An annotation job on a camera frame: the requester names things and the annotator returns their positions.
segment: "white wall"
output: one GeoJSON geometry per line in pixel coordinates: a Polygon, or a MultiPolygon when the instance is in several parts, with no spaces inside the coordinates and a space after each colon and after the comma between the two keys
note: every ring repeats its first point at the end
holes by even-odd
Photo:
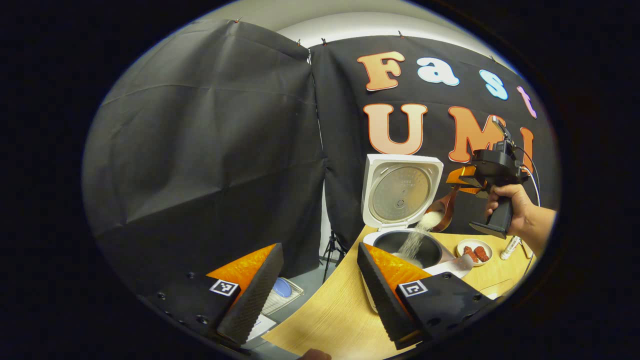
{"type": "MultiPolygon", "coordinates": [[[[279,34],[293,41],[300,39],[300,44],[305,47],[322,44],[324,38],[327,42],[345,38],[366,37],[371,35],[398,35],[400,31],[404,36],[421,37],[448,42],[450,44],[466,47],[487,57],[489,55],[514,71],[513,67],[484,42],[469,35],[463,29],[453,23],[443,23],[446,20],[431,14],[430,20],[417,19],[405,15],[380,12],[349,12],[337,13],[306,20],[298,24],[288,26],[277,31],[279,34]]],[[[321,225],[321,239],[319,254],[322,255],[331,234],[331,224],[326,214],[326,204],[323,187],[323,214],[321,225]]]]}

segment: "orange letter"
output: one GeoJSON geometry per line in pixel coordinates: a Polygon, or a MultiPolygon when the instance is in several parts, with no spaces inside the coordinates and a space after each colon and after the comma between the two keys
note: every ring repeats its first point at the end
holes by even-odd
{"type": "MultiPolygon", "coordinates": [[[[491,117],[489,115],[484,123],[484,129],[480,130],[476,118],[471,111],[461,106],[451,106],[449,113],[456,121],[456,143],[453,151],[449,153],[449,159],[458,163],[466,163],[471,160],[471,154],[467,152],[467,144],[471,147],[471,152],[478,149],[489,149],[494,143],[504,139],[500,131],[494,126],[487,126],[491,117]]],[[[506,126],[504,120],[495,115],[498,121],[506,126]]]]}
{"type": "Polygon", "coordinates": [[[400,65],[396,61],[404,61],[404,56],[397,51],[358,58],[358,62],[364,64],[364,69],[369,75],[368,91],[391,89],[398,86],[397,80],[389,79],[387,74],[390,72],[394,76],[400,76],[400,65]],[[386,64],[382,62],[383,59],[388,59],[386,64]]]}
{"type": "Polygon", "coordinates": [[[387,104],[370,104],[363,108],[369,116],[369,142],[378,152],[383,154],[415,154],[422,146],[422,116],[427,107],[420,104],[404,104],[400,108],[407,115],[409,136],[405,142],[399,143],[389,137],[389,114],[394,107],[387,104]]]}
{"type": "MultiPolygon", "coordinates": [[[[527,154],[533,159],[533,133],[526,127],[521,127],[520,134],[522,134],[524,151],[527,152],[527,154]]],[[[533,173],[533,165],[531,165],[531,160],[529,160],[526,155],[523,155],[523,157],[524,161],[522,162],[522,164],[526,166],[531,173],[533,173]]]]}

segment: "white container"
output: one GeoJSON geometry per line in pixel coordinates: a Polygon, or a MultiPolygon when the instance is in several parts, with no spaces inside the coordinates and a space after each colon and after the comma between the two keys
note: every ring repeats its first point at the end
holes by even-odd
{"type": "MultiPolygon", "coordinates": [[[[436,195],[443,163],[437,158],[416,155],[369,154],[362,186],[362,220],[378,229],[362,240],[376,246],[376,240],[390,231],[417,231],[433,240],[442,251],[438,264],[455,257],[432,236],[407,229],[424,216],[436,195]]],[[[371,307],[377,312],[367,288],[371,307]]]]}

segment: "wooden table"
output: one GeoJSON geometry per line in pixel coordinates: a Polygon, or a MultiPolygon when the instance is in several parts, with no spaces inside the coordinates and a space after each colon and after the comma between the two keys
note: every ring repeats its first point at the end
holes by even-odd
{"type": "MultiPolygon", "coordinates": [[[[299,356],[310,348],[316,348],[331,354],[334,360],[386,359],[415,347],[396,350],[380,317],[371,309],[367,300],[356,256],[358,244],[364,236],[375,231],[375,228],[365,226],[340,265],[320,289],[263,338],[299,356]]],[[[496,290],[498,295],[502,295],[520,280],[529,263],[521,246],[506,261],[500,259],[500,253],[510,239],[503,240],[489,235],[431,235],[454,255],[457,244],[467,238],[482,240],[491,246],[492,259],[483,266],[475,267],[463,278],[467,284],[485,295],[495,293],[496,290]]]]}

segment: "small white plate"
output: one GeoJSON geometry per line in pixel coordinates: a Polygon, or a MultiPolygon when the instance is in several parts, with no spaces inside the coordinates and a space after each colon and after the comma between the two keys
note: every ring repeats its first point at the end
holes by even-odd
{"type": "Polygon", "coordinates": [[[456,255],[458,257],[462,256],[465,253],[465,246],[470,247],[471,250],[475,250],[476,247],[482,246],[482,247],[484,247],[484,252],[486,252],[486,255],[489,257],[489,260],[487,260],[485,262],[482,262],[482,260],[478,259],[478,262],[474,263],[474,267],[483,266],[484,264],[486,264],[489,261],[491,261],[491,259],[493,259],[493,249],[491,249],[489,244],[485,243],[484,241],[480,241],[478,239],[464,239],[464,240],[462,240],[458,244],[458,246],[456,247],[456,255]]]}

